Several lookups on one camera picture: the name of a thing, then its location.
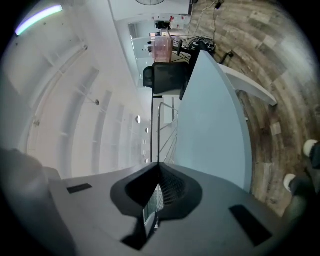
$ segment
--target electrical wire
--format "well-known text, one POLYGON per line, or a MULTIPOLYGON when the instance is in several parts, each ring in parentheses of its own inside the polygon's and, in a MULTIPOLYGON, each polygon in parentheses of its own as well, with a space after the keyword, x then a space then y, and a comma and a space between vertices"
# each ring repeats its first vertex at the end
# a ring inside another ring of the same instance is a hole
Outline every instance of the electrical wire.
POLYGON ((193 14, 193 13, 194 13, 194 1, 191 0, 191 16, 190 16, 190 22, 189 22, 187 34, 189 34, 189 31, 190 31, 190 25, 191 25, 191 20, 192 20, 192 14, 193 14))
POLYGON ((216 36, 216 20, 215 20, 215 10, 216 8, 213 9, 213 24, 214 24, 214 31, 213 31, 213 40, 215 40, 216 36))
POLYGON ((171 61, 171 63, 172 63, 172 62, 177 62, 177 61, 180 61, 180 60, 189 60, 188 58, 189 58, 189 57, 179 58, 179 59, 176 59, 176 60, 171 61))
POLYGON ((208 1, 205 0, 205 8, 204 8, 204 9, 202 10, 202 12, 201 12, 201 15, 200 15, 200 18, 199 18, 198 23, 197 23, 197 25, 196 25, 194 34, 196 34, 196 32, 197 32, 197 30, 198 30, 198 27, 199 27, 199 24, 200 24, 202 15, 205 13, 205 11, 206 11, 207 9, 210 9, 210 8, 216 3, 216 1, 217 1, 217 0, 215 0, 209 7, 207 7, 207 6, 208 6, 208 1))
MULTIPOLYGON (((203 36, 197 36, 197 35, 179 35, 179 37, 189 37, 189 38, 186 38, 186 39, 183 39, 181 40, 182 42, 186 42, 186 41, 189 41, 191 40, 191 42, 188 44, 188 47, 190 46, 190 44, 195 41, 195 40, 199 40, 199 39, 207 39, 207 40, 210 40, 212 43, 213 43, 213 39, 210 37, 210 36, 207 36, 207 35, 203 35, 203 36)), ((174 43, 173 45, 177 45, 179 44, 179 41, 176 41, 174 40, 174 43)))
POLYGON ((203 42, 203 43, 207 44, 208 50, 209 50, 209 48, 211 48, 210 51, 214 51, 216 48, 215 41, 212 38, 210 38, 209 36, 199 36, 199 37, 193 38, 189 42, 187 49, 189 49, 189 50, 194 49, 199 42, 203 42))
POLYGON ((186 56, 186 55, 184 55, 184 54, 183 54, 183 53, 181 53, 181 52, 180 52, 180 54, 184 57, 184 58, 182 58, 182 59, 190 60, 190 57, 191 57, 191 56, 186 56))

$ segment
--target white wall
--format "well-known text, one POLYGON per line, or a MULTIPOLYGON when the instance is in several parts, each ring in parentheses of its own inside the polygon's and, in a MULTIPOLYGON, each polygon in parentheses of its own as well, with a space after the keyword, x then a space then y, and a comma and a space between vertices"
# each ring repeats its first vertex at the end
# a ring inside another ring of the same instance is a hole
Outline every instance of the white wall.
POLYGON ((135 0, 109 0, 115 21, 147 14, 182 14, 189 11, 189 0, 165 0, 157 5, 143 5, 135 0))
POLYGON ((1 111, 7 111, 0 120, 10 119, 1 127, 8 136, 1 145, 20 149, 25 141, 23 151, 62 178, 142 163, 151 97, 144 108, 146 92, 132 79, 108 1, 66 2, 72 5, 63 4, 7 49, 1 66, 1 111))
POLYGON ((137 37, 138 38, 147 38, 149 37, 149 33, 157 33, 160 32, 160 29, 155 27, 154 20, 145 20, 134 24, 137 37))
POLYGON ((131 42, 128 20, 123 19, 115 23, 115 27, 119 36, 120 44, 124 52, 125 60, 128 64, 131 77, 137 85, 139 80, 139 71, 136 62, 134 48, 131 42))
POLYGON ((136 59, 152 57, 152 54, 146 49, 146 46, 148 46, 148 42, 150 41, 151 37, 135 38, 132 40, 136 59))

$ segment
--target black cable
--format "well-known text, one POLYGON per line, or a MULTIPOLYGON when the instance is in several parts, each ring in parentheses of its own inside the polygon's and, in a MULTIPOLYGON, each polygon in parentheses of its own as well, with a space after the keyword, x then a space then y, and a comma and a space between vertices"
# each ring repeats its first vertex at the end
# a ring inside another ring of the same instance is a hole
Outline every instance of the black cable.
POLYGON ((189 38, 183 39, 182 42, 185 42, 185 41, 188 41, 188 40, 191 40, 194 38, 199 38, 199 36, 197 36, 197 35, 179 35, 179 37, 189 37, 189 38))
POLYGON ((216 20, 215 20, 215 10, 216 10, 216 8, 217 8, 217 6, 215 6, 215 8, 213 9, 213 22, 214 22, 213 40, 215 40, 215 37, 216 37, 216 20))
POLYGON ((177 44, 179 44, 179 41, 173 39, 173 45, 175 46, 177 44))
POLYGON ((188 57, 186 57, 186 58, 179 58, 179 59, 176 59, 176 60, 174 60, 174 61, 171 61, 171 63, 172 62, 177 62, 177 61, 180 61, 180 60, 187 60, 188 59, 188 57))
POLYGON ((184 57, 183 59, 190 59, 190 56, 185 56, 183 53, 180 52, 180 54, 184 57))
POLYGON ((175 45, 179 44, 179 42, 178 42, 178 41, 176 41, 176 40, 174 40, 174 41, 175 41, 176 43, 174 43, 174 44, 173 44, 173 46, 175 46, 175 45))
MULTIPOLYGON (((181 40, 182 42, 185 42, 185 41, 188 41, 188 40, 190 40, 191 38, 186 38, 186 39, 183 39, 183 40, 181 40)), ((179 43, 179 41, 177 41, 177 40, 174 40, 173 39, 173 41, 175 41, 175 43, 173 44, 173 45, 176 45, 176 44, 178 44, 179 43)))
POLYGON ((188 49, 190 50, 191 49, 191 45, 194 43, 194 42, 204 42, 204 41, 209 41, 209 43, 211 44, 211 45, 213 45, 213 48, 215 49, 216 47, 215 47, 215 41, 211 38, 211 37, 209 37, 209 36, 207 36, 207 35, 204 35, 204 36, 198 36, 197 38, 193 38, 190 42, 189 42, 189 44, 188 44, 188 49))

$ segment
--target desk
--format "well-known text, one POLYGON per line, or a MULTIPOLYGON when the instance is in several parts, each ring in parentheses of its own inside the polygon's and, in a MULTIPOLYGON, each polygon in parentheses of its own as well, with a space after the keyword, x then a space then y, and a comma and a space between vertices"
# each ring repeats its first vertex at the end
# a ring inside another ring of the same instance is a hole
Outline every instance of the desk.
POLYGON ((178 113, 175 164, 250 191, 252 152, 244 111, 226 74, 201 51, 178 113))

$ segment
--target metal railing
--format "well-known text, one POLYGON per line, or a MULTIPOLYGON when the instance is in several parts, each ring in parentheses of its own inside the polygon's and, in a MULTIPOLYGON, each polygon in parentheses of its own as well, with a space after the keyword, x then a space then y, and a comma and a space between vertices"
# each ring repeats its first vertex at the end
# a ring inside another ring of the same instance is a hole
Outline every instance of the metal railing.
POLYGON ((171 137, 174 135, 174 133, 176 132, 176 135, 172 141, 172 144, 169 148, 169 151, 168 153, 166 154, 165 158, 164 158, 164 161, 165 162, 171 152, 171 155, 169 157, 169 162, 172 162, 174 160, 174 153, 175 153, 175 150, 176 150, 176 147, 177 147, 177 139, 178 139, 178 110, 175 109, 174 107, 172 106, 169 106, 163 102, 160 103, 159 105, 159 108, 158 108, 158 129, 157 129, 157 133, 158 133, 158 163, 160 162, 160 153, 163 151, 163 149, 165 148, 165 146, 168 144, 169 140, 171 139, 171 137), (176 118, 169 124, 167 124, 166 126, 160 128, 160 121, 161 121, 161 109, 162 109, 162 106, 165 106, 167 108, 170 108, 174 111, 176 111, 176 118), (173 132, 171 133, 170 137, 167 139, 167 141, 164 143, 163 147, 160 149, 160 133, 161 133, 161 130, 171 126, 174 122, 176 122, 176 128, 173 130, 173 132))
MULTIPOLYGON (((158 163, 160 162, 160 153, 163 151, 163 149, 165 148, 165 146, 168 144, 168 142, 170 141, 170 139, 172 138, 172 136, 175 134, 171 146, 163 160, 163 162, 165 163, 166 160, 168 159, 168 163, 173 163, 174 162, 174 157, 175 157, 175 150, 177 147, 177 139, 178 139, 178 110, 175 109, 174 107, 167 105, 163 102, 160 103, 159 108, 158 108, 158 129, 157 129, 157 140, 158 140, 158 163), (167 125, 165 125, 164 127, 160 128, 160 122, 161 122, 161 109, 162 106, 165 106, 167 108, 172 109, 173 111, 176 111, 176 118, 173 118, 173 121, 171 123, 168 123, 167 125), (163 129, 167 128, 167 127, 171 127, 172 124, 176 122, 176 128, 173 130, 173 132, 171 133, 171 135, 169 136, 169 138, 166 140, 166 142, 164 143, 163 147, 160 149, 160 133, 163 129)), ((164 207, 164 198, 163 198, 163 194, 161 191, 160 186, 158 185, 157 188, 157 197, 156 197, 156 210, 157 212, 162 210, 164 207)))

